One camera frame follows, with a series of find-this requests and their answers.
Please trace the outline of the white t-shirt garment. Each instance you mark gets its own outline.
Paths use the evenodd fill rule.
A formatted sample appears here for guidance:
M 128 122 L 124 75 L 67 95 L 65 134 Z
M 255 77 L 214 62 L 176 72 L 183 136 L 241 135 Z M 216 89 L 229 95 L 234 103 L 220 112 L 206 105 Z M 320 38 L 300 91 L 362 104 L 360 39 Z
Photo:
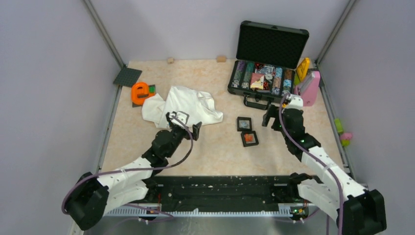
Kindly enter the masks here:
M 189 114 L 188 127 L 200 121 L 202 125 L 220 123 L 224 117 L 223 112 L 215 109 L 210 93 L 184 86 L 172 86 L 166 99 L 159 94 L 146 99 L 141 115 L 144 120 L 153 122 L 157 128 L 167 129 L 166 114 L 177 111 Z

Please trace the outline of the black display frame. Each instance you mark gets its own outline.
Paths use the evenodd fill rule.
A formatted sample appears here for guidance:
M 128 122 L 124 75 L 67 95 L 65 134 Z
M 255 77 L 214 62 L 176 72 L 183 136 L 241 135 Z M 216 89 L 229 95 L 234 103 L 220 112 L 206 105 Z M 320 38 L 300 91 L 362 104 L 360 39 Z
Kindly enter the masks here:
M 256 131 L 241 132 L 241 140 L 244 147 L 259 145 L 259 140 Z

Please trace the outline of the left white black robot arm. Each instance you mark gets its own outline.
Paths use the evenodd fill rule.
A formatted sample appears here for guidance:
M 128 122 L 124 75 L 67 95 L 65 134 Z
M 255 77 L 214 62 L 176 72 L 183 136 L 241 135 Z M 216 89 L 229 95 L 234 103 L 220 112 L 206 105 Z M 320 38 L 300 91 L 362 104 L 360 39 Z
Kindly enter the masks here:
M 168 162 L 183 140 L 194 145 L 203 124 L 200 121 L 188 127 L 184 112 L 168 112 L 165 117 L 168 129 L 160 130 L 140 157 L 113 171 L 83 174 L 65 195 L 62 213 L 69 215 L 81 230 L 86 231 L 116 208 L 139 200 L 154 201 L 157 189 L 151 178 L 182 164 L 189 157 L 190 150 L 180 161 Z

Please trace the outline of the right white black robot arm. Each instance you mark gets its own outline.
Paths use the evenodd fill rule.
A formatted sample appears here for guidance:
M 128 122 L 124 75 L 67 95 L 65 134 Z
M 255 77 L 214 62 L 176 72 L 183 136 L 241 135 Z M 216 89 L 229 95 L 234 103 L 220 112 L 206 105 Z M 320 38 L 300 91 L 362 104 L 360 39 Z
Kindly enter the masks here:
M 272 129 L 282 133 L 288 151 L 317 175 L 315 180 L 305 173 L 293 173 L 288 198 L 314 204 L 336 223 L 340 235 L 376 235 L 386 230 L 383 195 L 356 182 L 331 159 L 321 143 L 306 132 L 302 108 L 299 95 L 285 94 L 278 107 L 269 107 L 262 123 L 267 126 L 274 118 Z

